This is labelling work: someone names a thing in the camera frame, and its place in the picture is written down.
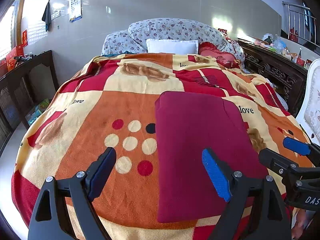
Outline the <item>person right hand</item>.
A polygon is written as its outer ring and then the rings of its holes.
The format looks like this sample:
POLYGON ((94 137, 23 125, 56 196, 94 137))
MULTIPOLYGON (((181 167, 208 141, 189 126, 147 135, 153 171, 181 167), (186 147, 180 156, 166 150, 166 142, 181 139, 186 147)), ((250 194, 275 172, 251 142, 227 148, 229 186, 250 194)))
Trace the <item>person right hand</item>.
POLYGON ((308 223, 309 218, 306 210, 300 209, 296 215, 296 222, 291 229, 291 239, 299 239, 308 223))

